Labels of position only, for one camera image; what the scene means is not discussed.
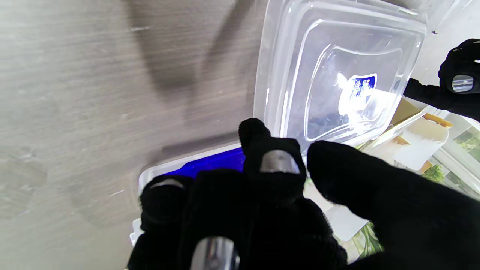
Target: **clear plastic container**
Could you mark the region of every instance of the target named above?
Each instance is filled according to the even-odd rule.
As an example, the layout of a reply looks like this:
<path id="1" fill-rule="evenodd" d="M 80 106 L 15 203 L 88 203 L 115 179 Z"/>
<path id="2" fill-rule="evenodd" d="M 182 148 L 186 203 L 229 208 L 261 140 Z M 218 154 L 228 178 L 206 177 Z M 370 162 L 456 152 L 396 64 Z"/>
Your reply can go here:
<path id="1" fill-rule="evenodd" d="M 425 37 L 378 0 L 276 0 L 265 16 L 254 117 L 273 136 L 357 146 L 388 127 Z"/>

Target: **glove finger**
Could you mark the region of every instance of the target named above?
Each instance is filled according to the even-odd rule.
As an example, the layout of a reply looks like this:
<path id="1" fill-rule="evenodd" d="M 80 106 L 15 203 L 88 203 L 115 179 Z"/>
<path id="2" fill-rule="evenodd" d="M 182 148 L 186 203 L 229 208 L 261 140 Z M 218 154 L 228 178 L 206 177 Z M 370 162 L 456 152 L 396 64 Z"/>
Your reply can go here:
<path id="1" fill-rule="evenodd" d="M 290 204 L 303 196 L 306 169 L 296 140 L 271 137 L 255 118 L 240 124 L 239 137 L 245 154 L 243 171 L 264 201 Z"/>
<path id="2" fill-rule="evenodd" d="M 163 175 L 150 181 L 140 195 L 142 206 L 141 229 L 180 223 L 183 208 L 193 179 Z"/>
<path id="3" fill-rule="evenodd" d="M 239 171 L 203 171 L 197 175 L 184 212 L 180 269 L 189 269 L 197 244 L 213 236 L 234 242 L 241 268 L 248 262 L 259 205 L 252 194 L 250 183 Z"/>
<path id="4" fill-rule="evenodd" d="M 270 131 L 265 124 L 256 118 L 249 118 L 239 125 L 239 139 L 244 154 L 252 140 L 270 136 Z"/>

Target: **black glove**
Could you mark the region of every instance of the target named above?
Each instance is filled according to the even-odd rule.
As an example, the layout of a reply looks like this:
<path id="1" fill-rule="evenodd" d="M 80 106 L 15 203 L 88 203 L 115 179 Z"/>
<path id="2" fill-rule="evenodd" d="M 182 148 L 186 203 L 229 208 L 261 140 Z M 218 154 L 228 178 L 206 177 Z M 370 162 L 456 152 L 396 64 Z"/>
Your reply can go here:
<path id="1" fill-rule="evenodd" d="M 480 269 L 480 203 L 336 143 L 308 150 L 320 193 L 369 219 L 384 252 L 349 269 Z"/>
<path id="2" fill-rule="evenodd" d="M 240 124 L 239 136 L 246 157 L 244 173 L 261 202 L 248 268 L 345 266 L 347 254 L 334 239 L 322 211 L 303 197 L 306 170 L 298 142 L 271 137 L 255 118 Z"/>
<path id="3" fill-rule="evenodd" d="M 480 40 L 469 39 L 452 49 L 440 66 L 440 86 L 422 85 L 410 79 L 406 97 L 480 121 Z M 463 74 L 473 78 L 470 91 L 456 92 L 453 78 Z"/>
<path id="4" fill-rule="evenodd" d="M 177 269 L 181 216 L 192 178 L 158 176 L 142 191 L 142 225 L 128 261 L 129 270 Z"/>

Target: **plastic lid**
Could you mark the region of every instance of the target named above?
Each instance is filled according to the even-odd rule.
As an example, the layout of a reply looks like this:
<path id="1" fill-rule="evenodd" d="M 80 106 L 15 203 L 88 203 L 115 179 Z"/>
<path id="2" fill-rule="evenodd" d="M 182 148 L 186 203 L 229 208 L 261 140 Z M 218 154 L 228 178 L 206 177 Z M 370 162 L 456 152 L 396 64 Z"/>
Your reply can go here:
<path id="1" fill-rule="evenodd" d="M 388 127 L 425 22 L 377 0 L 269 1 L 254 117 L 272 135 L 356 146 Z"/>

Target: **gloved hand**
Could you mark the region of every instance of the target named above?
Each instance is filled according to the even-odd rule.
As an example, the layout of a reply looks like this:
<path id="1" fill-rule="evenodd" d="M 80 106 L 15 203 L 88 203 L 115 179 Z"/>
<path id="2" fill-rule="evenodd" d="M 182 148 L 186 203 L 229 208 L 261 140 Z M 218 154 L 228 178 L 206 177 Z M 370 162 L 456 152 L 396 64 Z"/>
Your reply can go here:
<path id="1" fill-rule="evenodd" d="M 258 119 L 239 127 L 244 173 L 259 198 L 248 269 L 337 269 L 347 254 L 318 206 L 303 197 L 306 170 L 294 139 L 274 138 Z"/>
<path id="2" fill-rule="evenodd" d="M 469 39 L 453 48 L 440 66 L 440 86 L 422 85 L 410 79 L 404 95 L 427 103 L 441 110 L 449 110 L 480 121 L 480 40 Z M 457 92 L 453 88 L 456 75 L 468 75 L 473 79 L 471 90 Z"/>
<path id="3" fill-rule="evenodd" d="M 319 141 L 308 170 L 328 200 L 369 219 L 384 252 L 348 269 L 480 269 L 480 203 L 341 144 Z"/>
<path id="4" fill-rule="evenodd" d="M 197 176 L 184 210 L 180 269 L 210 236 L 235 243 L 240 269 L 336 269 L 346 252 L 322 211 L 303 198 L 306 178 L 296 140 L 273 138 L 258 119 L 239 126 L 244 172 L 215 170 Z"/>

